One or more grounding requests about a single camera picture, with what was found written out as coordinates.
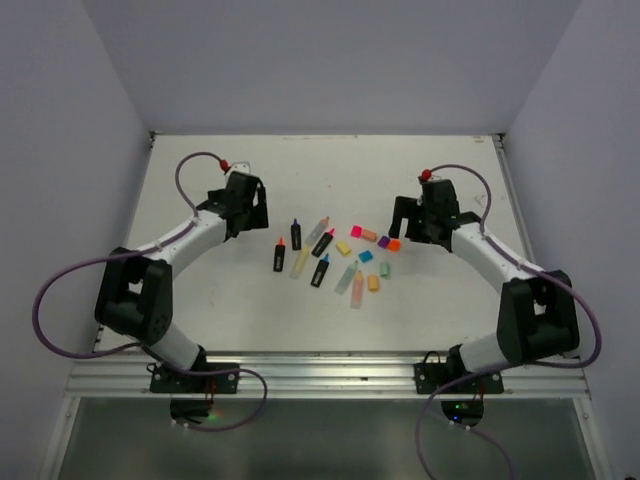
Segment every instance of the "black mount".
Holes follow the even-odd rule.
[[[464,368],[462,358],[460,358],[460,345],[449,350],[445,363],[424,361],[415,363],[413,373],[418,395],[431,394],[438,387],[469,374]],[[499,373],[495,375],[497,375],[495,378],[493,375],[484,375],[471,379],[449,389],[448,393],[474,394],[481,389],[487,394],[503,393],[502,376]]]
[[[191,370],[216,372],[238,368],[240,365],[237,363],[208,363],[206,352],[200,347],[200,352]],[[199,377],[185,375],[164,366],[164,364],[158,366],[156,363],[147,365],[147,371],[151,373],[151,385],[149,386],[151,393],[209,394],[215,391],[216,395],[233,395],[238,391],[238,373]]]
[[[396,197],[389,236],[399,238],[402,220],[406,218],[406,238],[440,245],[450,252],[452,232],[462,225],[479,222],[480,217],[473,212],[460,213],[451,180],[418,180],[422,187],[420,199]]]
[[[111,255],[129,253],[123,247]],[[142,282],[140,293],[130,284]],[[95,308],[96,320],[111,330],[153,345],[173,317],[173,271],[164,260],[134,257],[107,263]]]
[[[547,274],[571,286],[563,271]],[[536,305],[544,311],[536,313]],[[497,336],[502,354],[512,365],[575,350],[580,333],[573,297],[538,277],[504,283]]]
[[[231,172],[222,190],[207,193],[198,210],[217,213],[227,221],[227,239],[240,232],[269,227],[267,192],[262,180],[254,175]]]

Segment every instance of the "white table surface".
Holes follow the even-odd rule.
[[[417,175],[442,163],[477,168],[489,181],[494,207],[488,225],[523,252],[507,187],[490,137],[444,136],[164,136],[152,152],[127,246],[153,241],[185,220],[189,210],[173,184],[185,155],[215,152],[230,162],[249,161],[267,190],[269,228],[240,234],[194,262],[174,283],[173,321],[209,351],[220,352],[397,352],[445,350],[495,330],[498,295],[479,274],[437,246],[403,242],[399,253],[349,237],[359,224],[379,235],[390,226],[397,195],[417,197]],[[441,172],[454,181],[461,208],[481,213],[481,184],[461,171]],[[207,190],[223,186],[215,161],[193,159],[183,185],[199,203]],[[354,253],[342,257],[335,242],[320,289],[309,285],[317,260],[310,257],[300,279],[289,278],[297,252],[290,248],[293,218],[303,240],[322,217],[331,217],[336,240]],[[278,238],[287,243],[285,271],[272,271]],[[378,273],[391,264],[390,280],[377,293],[365,291],[360,310],[350,291],[333,289],[356,254],[370,249],[362,266]],[[105,330],[98,349],[126,339]]]

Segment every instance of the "wire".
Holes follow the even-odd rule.
[[[552,367],[552,368],[583,368],[583,367],[587,367],[591,364],[593,364],[598,357],[600,356],[600,352],[602,351],[602,333],[600,331],[600,325],[598,323],[598,319],[596,318],[595,312],[593,311],[593,309],[589,306],[589,304],[587,303],[587,301],[577,292],[575,291],[572,287],[570,287],[569,285],[567,285],[566,283],[552,277],[551,275],[547,274],[546,272],[543,271],[539,271],[536,270],[534,268],[531,268],[527,265],[522,265],[521,262],[519,261],[519,259],[512,257],[509,252],[507,252],[506,250],[504,250],[495,240],[493,240],[493,238],[490,235],[486,235],[485,230],[486,230],[486,221],[487,221],[487,217],[489,216],[489,212],[491,211],[491,204],[492,204],[492,192],[491,192],[491,187],[489,186],[489,183],[487,182],[487,180],[476,170],[474,170],[471,167],[467,167],[465,165],[459,165],[459,164],[445,164],[445,165],[439,165],[435,168],[431,169],[431,173],[433,172],[437,172],[438,170],[444,170],[447,168],[455,168],[458,170],[464,170],[465,172],[471,173],[472,175],[474,175],[478,180],[480,180],[480,182],[482,183],[482,185],[484,186],[485,192],[487,194],[487,206],[484,209],[484,212],[482,213],[482,216],[480,217],[480,233],[483,235],[484,239],[487,241],[487,243],[489,245],[491,245],[491,247],[498,252],[505,260],[507,260],[509,263],[515,265],[518,268],[521,268],[523,271],[531,274],[531,275],[535,275],[537,277],[542,278],[543,280],[546,280],[550,283],[552,283],[553,285],[563,289],[565,292],[567,292],[569,295],[571,295],[579,304],[580,306],[582,306],[582,308],[584,309],[585,313],[587,314],[587,316],[589,317],[589,321],[591,322],[591,326],[593,328],[593,332],[594,332],[594,336],[595,336],[595,345],[594,345],[594,349],[593,352],[591,353],[591,355],[584,361],[579,361],[579,362],[566,362],[566,363],[556,363],[556,362],[546,362],[546,361],[537,361],[537,362],[533,362],[535,365],[539,365],[539,366],[545,366],[545,367]],[[507,370],[509,368],[513,368],[513,367],[508,367],[508,368],[504,368],[502,369],[502,371]],[[416,446],[416,452],[418,454],[418,458],[420,460],[420,463],[422,464],[422,468],[424,469],[424,471],[427,473],[427,475],[432,479],[432,480],[436,480],[436,476],[433,473],[433,471],[431,470],[431,468],[429,467],[429,465],[427,464],[427,461],[424,457],[424,453],[422,451],[422,438],[421,438],[421,428],[422,428],[422,422],[424,420],[424,417],[427,413],[427,411],[429,410],[429,407],[431,406],[431,404],[433,403],[434,398],[436,397],[436,395],[439,395],[443,392],[446,392],[447,390],[449,390],[450,388],[455,387],[456,385],[459,385],[461,383],[465,383],[469,380],[473,380],[474,378],[477,377],[481,377],[483,375],[487,375],[487,374],[492,374],[492,373],[499,373],[499,371],[495,371],[494,369],[484,369],[484,370],[479,370],[477,372],[471,373],[469,375],[465,375],[463,377],[457,378],[455,380],[452,380],[451,382],[442,385],[441,387],[438,387],[427,399],[427,401],[424,403],[422,410],[420,411],[420,415],[418,416],[418,421],[416,423],[416,427],[414,430],[414,440],[415,440],[415,446]],[[480,394],[480,398],[483,401],[484,404],[484,391],[481,392]],[[509,457],[509,454],[507,453],[506,449],[504,448],[504,446],[502,446],[502,444],[495,438],[493,438],[491,435],[489,435],[486,432],[483,432],[481,430],[477,430],[477,429],[470,429],[471,433],[478,435],[479,437],[484,438],[485,440],[487,440],[489,443],[491,443],[492,445],[494,445],[502,454],[502,456],[505,458],[505,460],[507,461],[507,465],[509,467],[509,479],[513,480],[515,479],[515,466],[513,464],[513,461],[511,460],[511,457]]]
[[[420,460],[420,463],[422,464],[422,468],[424,469],[426,474],[429,476],[429,478],[431,478],[432,480],[436,480],[437,477],[433,473],[433,470],[431,470],[431,467],[429,467],[429,464],[427,463],[427,460],[424,457],[424,453],[422,451],[422,434],[421,434],[422,422],[424,420],[425,415],[429,411],[429,407],[433,403],[433,400],[435,399],[436,395],[440,395],[441,393],[444,393],[447,390],[449,390],[450,388],[453,388],[453,387],[455,387],[457,385],[460,385],[461,383],[466,383],[469,380],[473,380],[474,378],[478,378],[478,377],[481,377],[483,375],[487,375],[487,374],[490,374],[490,373],[496,373],[496,372],[493,369],[484,369],[484,370],[479,370],[477,372],[471,373],[469,375],[465,375],[464,377],[456,378],[455,380],[452,380],[449,383],[446,383],[446,384],[442,385],[441,387],[438,387],[437,389],[435,389],[433,391],[433,393],[431,395],[429,395],[429,398],[424,402],[424,405],[422,406],[422,409],[420,410],[420,415],[418,416],[418,421],[416,422],[416,426],[415,426],[415,430],[414,430],[414,440],[415,440],[415,446],[416,446],[416,453],[418,454],[418,459]],[[455,422],[450,422],[450,424],[451,423],[453,423],[453,425],[458,427],[458,428],[462,428],[462,429],[466,430],[466,426],[465,425],[457,424]],[[515,480],[515,478],[516,478],[516,469],[515,469],[515,466],[513,464],[513,460],[511,460],[511,457],[509,457],[509,454],[507,453],[507,450],[505,449],[505,447],[496,438],[494,438],[493,436],[489,435],[486,432],[483,432],[483,431],[478,430],[476,428],[471,428],[468,431],[470,433],[473,433],[474,435],[477,435],[480,438],[485,439],[486,441],[491,443],[494,447],[496,447],[500,451],[500,453],[502,454],[504,459],[507,461],[507,466],[509,467],[509,480]]]
[[[144,352],[146,352],[147,354],[150,354],[156,360],[162,361],[168,368],[171,368],[172,370],[174,370],[174,371],[176,371],[178,373],[181,373],[183,375],[190,375],[190,376],[194,376],[194,377],[214,377],[214,376],[217,376],[217,375],[230,375],[230,374],[239,375],[240,373],[248,373],[250,375],[253,375],[254,377],[256,377],[260,381],[260,383],[262,383],[262,386],[263,386],[262,400],[261,400],[260,404],[258,405],[258,408],[256,408],[253,413],[251,413],[250,415],[248,415],[244,419],[239,420],[236,423],[233,423],[231,425],[222,426],[222,427],[208,428],[208,427],[202,427],[200,425],[190,425],[189,426],[189,428],[191,428],[191,429],[199,430],[199,431],[202,431],[202,432],[224,432],[224,431],[227,431],[227,430],[232,430],[234,428],[241,427],[242,425],[245,425],[245,424],[249,423],[254,418],[256,418],[260,414],[260,412],[264,409],[264,406],[265,406],[266,401],[267,401],[268,388],[267,388],[267,382],[265,381],[265,379],[258,372],[255,372],[253,370],[249,370],[247,368],[236,368],[236,369],[232,369],[232,370],[219,370],[219,371],[215,371],[215,372],[193,372],[191,370],[185,370],[185,369],[180,368],[180,367],[178,367],[176,365],[172,365],[172,364],[170,364],[170,363],[168,363],[166,361],[163,361],[162,359],[160,359],[159,357],[154,355],[153,352],[151,352],[150,350],[145,348],[145,346],[142,345],[140,342],[127,343],[127,344],[122,345],[120,347],[116,347],[116,348],[113,348],[111,350],[105,350],[105,351],[102,351],[102,352],[92,352],[92,353],[74,353],[74,352],[69,352],[67,350],[64,350],[64,349],[54,345],[49,340],[49,338],[44,334],[44,332],[42,330],[42,326],[40,325],[40,307],[42,305],[42,300],[44,299],[44,296],[47,293],[47,290],[49,290],[49,288],[51,287],[51,285],[53,285],[60,278],[64,277],[65,275],[67,275],[67,274],[69,274],[71,272],[79,270],[80,268],[89,267],[89,266],[97,265],[97,264],[100,264],[100,263],[113,262],[113,261],[117,261],[117,260],[127,260],[127,259],[130,259],[130,258],[136,258],[136,257],[142,257],[144,255],[149,255],[150,253],[157,252],[161,248],[167,247],[168,245],[176,242],[177,240],[179,240],[182,237],[184,237],[185,235],[187,235],[193,229],[193,227],[195,226],[195,222],[193,220],[199,218],[200,214],[199,214],[198,209],[196,208],[195,204],[191,201],[191,199],[187,196],[187,194],[185,193],[184,189],[182,188],[182,184],[180,182],[180,172],[182,171],[182,167],[184,166],[184,164],[186,162],[188,162],[192,158],[198,157],[198,156],[208,156],[208,157],[215,158],[218,161],[218,163],[220,165],[220,168],[225,173],[227,171],[229,171],[229,169],[230,169],[230,166],[229,166],[229,164],[227,163],[226,160],[223,160],[218,155],[216,155],[214,153],[211,153],[211,152],[195,152],[195,153],[192,153],[190,155],[187,155],[182,160],[180,160],[180,162],[178,163],[178,165],[176,167],[176,171],[175,171],[175,176],[174,176],[175,184],[176,184],[176,188],[178,190],[178,193],[180,194],[182,199],[189,206],[189,208],[191,209],[191,212],[193,213],[193,217],[194,218],[192,219],[192,221],[189,224],[187,224],[187,226],[185,228],[183,228],[181,231],[179,231],[175,235],[172,235],[170,238],[166,239],[165,241],[161,242],[158,246],[153,246],[153,247],[145,249],[145,250],[135,250],[135,251],[132,251],[132,252],[121,253],[121,254],[116,254],[116,255],[110,255],[110,256],[106,256],[106,257],[97,257],[97,258],[93,258],[93,259],[90,259],[90,260],[85,260],[83,262],[79,262],[79,263],[76,263],[76,264],[71,265],[69,267],[66,267],[66,268],[60,270],[59,272],[53,274],[49,279],[47,279],[47,281],[44,282],[44,284],[40,287],[40,290],[38,290],[38,293],[36,294],[36,297],[35,297],[35,299],[33,301],[33,306],[32,306],[32,309],[31,309],[31,324],[33,326],[33,331],[35,332],[36,337],[38,338],[40,343],[42,343],[42,345],[44,345],[48,350],[50,350],[51,352],[55,353],[56,355],[60,355],[62,357],[66,357],[66,358],[73,358],[73,359],[76,359],[76,360],[87,360],[87,359],[92,359],[92,358],[100,358],[100,357],[106,357],[108,355],[113,355],[114,353],[118,353],[118,352],[121,352],[123,350],[126,350],[128,348],[132,348],[132,347],[141,347]]]
[[[430,351],[428,351],[428,352],[425,354],[424,358],[422,359],[422,363],[427,363],[427,360],[429,359],[429,357],[430,357],[431,355],[437,355],[437,356],[438,356],[438,364],[442,363],[442,362],[440,361],[440,354],[439,354],[438,352],[436,352],[435,350],[430,350]]]

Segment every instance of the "yellow highlighter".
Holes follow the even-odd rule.
[[[353,289],[351,290],[351,308],[360,308],[362,306],[362,290],[364,287],[364,277],[362,272],[358,270],[353,279]]]
[[[304,268],[304,264],[307,261],[307,258],[309,258],[310,253],[311,250],[309,249],[308,245],[302,247],[302,250],[300,250],[300,253],[298,253],[298,258],[296,258],[296,263],[293,264],[293,268],[291,269],[291,273],[289,274],[291,278],[298,278],[300,276],[300,274],[302,273],[302,269]]]

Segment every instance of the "marker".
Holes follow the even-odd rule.
[[[308,246],[305,245],[302,247],[302,250],[300,250],[300,253],[298,254],[298,258],[296,258],[296,263],[293,264],[293,268],[289,274],[291,278],[298,278],[300,276],[302,269],[304,268],[304,264],[307,261],[307,258],[309,258],[310,252],[311,251]]]
[[[331,243],[331,240],[333,240],[333,232],[335,231],[336,229],[332,228],[330,231],[324,233],[322,237],[320,237],[320,241],[312,250],[311,255],[313,255],[314,257],[320,257],[320,255],[322,255],[322,252],[324,252]]]
[[[273,271],[281,272],[284,266],[284,252],[286,247],[284,246],[284,240],[280,237],[278,245],[276,245],[276,251],[273,254]]]
[[[358,271],[357,261],[353,262],[351,265],[347,267],[347,269],[342,274],[342,277],[340,278],[340,280],[338,280],[338,284],[336,285],[335,292],[338,295],[342,295],[344,292],[347,291],[347,288],[349,287],[349,284],[351,283],[351,280],[353,280],[353,276],[356,274],[357,271]]]
[[[302,235],[300,234],[300,224],[297,219],[293,219],[291,224],[291,248],[300,250],[302,248]]]
[[[327,253],[322,260],[318,262],[318,266],[316,267],[316,271],[313,272],[313,277],[311,278],[311,286],[318,288],[322,283],[322,279],[324,278],[324,274],[327,273],[327,268],[329,268],[329,254]]]
[[[353,279],[353,289],[351,290],[351,308],[360,308],[362,306],[362,288],[364,286],[364,277],[362,272],[358,270]]]
[[[307,239],[304,241],[304,243],[306,243],[307,245],[313,245],[314,243],[316,243],[320,238],[320,235],[322,235],[322,232],[324,232],[328,226],[329,226],[329,217],[325,217],[322,220],[320,220],[318,222],[318,225],[316,225],[314,229],[311,230],[311,233],[309,234]]]

